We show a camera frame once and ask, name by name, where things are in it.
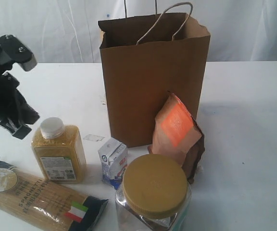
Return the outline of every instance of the white bottle cap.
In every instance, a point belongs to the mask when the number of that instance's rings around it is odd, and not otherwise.
[[[40,131],[45,139],[53,139],[59,137],[65,131],[63,121],[57,117],[45,119],[40,124]]]

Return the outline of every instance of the orange label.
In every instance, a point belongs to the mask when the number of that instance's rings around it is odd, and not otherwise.
[[[174,147],[179,145],[193,126],[193,120],[189,112],[180,103],[174,106],[161,124],[161,128]]]

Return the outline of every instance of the spaghetti package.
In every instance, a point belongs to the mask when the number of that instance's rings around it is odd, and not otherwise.
[[[107,203],[0,161],[0,209],[44,231],[90,231]]]
[[[193,183],[197,164],[204,152],[204,135],[182,101],[170,93],[156,116],[149,152],[174,159]]]

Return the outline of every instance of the brown paper bag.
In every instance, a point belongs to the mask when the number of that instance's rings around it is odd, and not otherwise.
[[[155,120],[149,152],[174,159],[193,183],[197,164],[205,150],[203,132],[185,105],[172,93]]]
[[[192,7],[172,7],[182,4]],[[197,114],[210,33],[186,13],[165,13],[170,8],[161,15],[99,21],[111,136],[128,147],[151,143],[168,91]]]

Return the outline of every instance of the white table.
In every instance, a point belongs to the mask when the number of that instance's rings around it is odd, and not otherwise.
[[[117,230],[115,191],[101,182],[97,153],[110,136],[101,64],[38,64],[28,73],[16,66],[11,73],[41,119],[23,141],[0,128],[1,159],[41,176],[30,141],[50,116],[78,125],[82,137],[104,136],[83,140],[88,177],[70,187],[110,199],[95,230]],[[184,230],[277,230],[277,62],[208,63],[198,123],[206,152]],[[146,147],[129,150],[130,159],[146,153]],[[0,211],[0,231],[12,230],[39,229]]]

